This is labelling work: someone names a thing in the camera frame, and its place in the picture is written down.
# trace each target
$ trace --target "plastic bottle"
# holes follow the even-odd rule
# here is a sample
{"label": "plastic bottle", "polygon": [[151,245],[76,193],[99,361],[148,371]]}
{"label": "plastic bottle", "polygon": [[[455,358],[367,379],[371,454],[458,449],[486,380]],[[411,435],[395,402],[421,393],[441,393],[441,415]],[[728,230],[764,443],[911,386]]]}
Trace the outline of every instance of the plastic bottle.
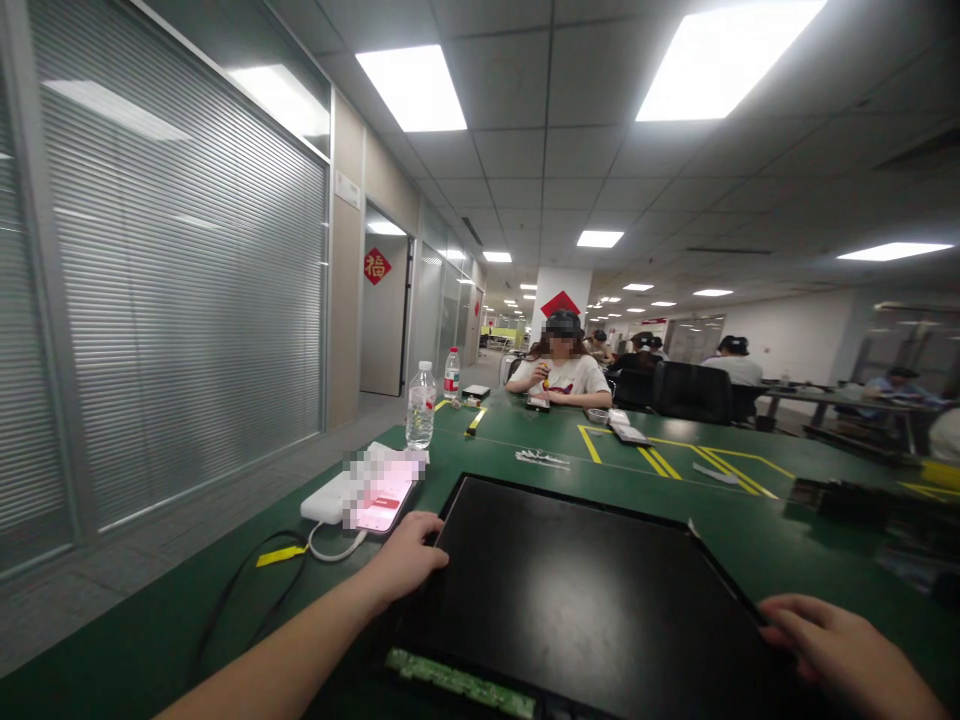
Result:
{"label": "plastic bottle", "polygon": [[460,352],[456,348],[450,348],[443,366],[443,396],[447,400],[460,398]]}
{"label": "plastic bottle", "polygon": [[420,371],[410,382],[407,392],[407,447],[423,450],[433,438],[433,410],[437,402],[437,381],[433,379],[433,363],[420,361]]}

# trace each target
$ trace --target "red decoration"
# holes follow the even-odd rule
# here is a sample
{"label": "red decoration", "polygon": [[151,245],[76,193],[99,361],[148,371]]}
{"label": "red decoration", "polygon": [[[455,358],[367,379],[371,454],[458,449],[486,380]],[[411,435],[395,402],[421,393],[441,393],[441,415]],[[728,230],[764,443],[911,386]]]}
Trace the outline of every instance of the red decoration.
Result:
{"label": "red decoration", "polygon": [[557,310],[570,310],[577,315],[580,314],[580,308],[576,306],[570,296],[563,290],[554,295],[546,305],[540,308],[540,311],[547,317],[553,315]]}
{"label": "red decoration", "polygon": [[368,252],[363,259],[363,274],[374,285],[383,280],[391,269],[392,266],[387,262],[383,253],[376,248]]}

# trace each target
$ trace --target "green circuit board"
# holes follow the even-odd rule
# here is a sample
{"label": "green circuit board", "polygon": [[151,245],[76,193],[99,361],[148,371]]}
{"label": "green circuit board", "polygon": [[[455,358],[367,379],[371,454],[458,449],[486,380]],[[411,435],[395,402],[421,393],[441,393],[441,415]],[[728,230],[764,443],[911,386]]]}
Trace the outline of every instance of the green circuit board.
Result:
{"label": "green circuit board", "polygon": [[474,702],[499,710],[511,717],[533,720],[536,702],[532,698],[513,690],[507,690],[494,683],[480,680],[473,675],[454,670],[451,667],[419,655],[413,655],[399,648],[391,648],[390,652],[387,653],[384,664],[391,670],[396,670],[400,677],[405,680],[428,682],[448,692],[462,695]]}

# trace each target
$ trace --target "sign on wall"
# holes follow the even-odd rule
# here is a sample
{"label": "sign on wall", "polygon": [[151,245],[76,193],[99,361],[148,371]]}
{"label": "sign on wall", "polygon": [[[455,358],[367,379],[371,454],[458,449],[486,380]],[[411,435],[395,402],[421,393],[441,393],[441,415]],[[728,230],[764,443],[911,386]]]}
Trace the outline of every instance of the sign on wall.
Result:
{"label": "sign on wall", "polygon": [[383,253],[376,248],[368,252],[367,256],[363,259],[363,274],[366,275],[367,280],[374,285],[383,280],[391,269],[392,266],[387,262]]}

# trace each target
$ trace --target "white t-shirt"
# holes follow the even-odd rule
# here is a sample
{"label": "white t-shirt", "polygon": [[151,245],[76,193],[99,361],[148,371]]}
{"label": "white t-shirt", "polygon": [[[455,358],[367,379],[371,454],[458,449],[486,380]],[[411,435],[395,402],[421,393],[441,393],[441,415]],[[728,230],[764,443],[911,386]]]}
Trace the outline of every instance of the white t-shirt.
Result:
{"label": "white t-shirt", "polygon": [[727,374],[730,375],[730,382],[734,385],[759,387],[763,384],[761,382],[763,380],[763,368],[753,360],[748,360],[740,355],[707,358],[700,364],[705,367],[726,370]]}
{"label": "white t-shirt", "polygon": [[520,366],[510,380],[529,380],[533,376],[534,369],[541,364],[550,368],[550,374],[543,383],[537,383],[530,388],[528,392],[531,394],[542,393],[544,390],[562,392],[564,395],[610,392],[610,386],[607,385],[606,378],[600,371],[600,366],[589,355],[570,358],[563,361],[563,364],[559,366],[550,358],[540,358],[529,362],[521,360]]}

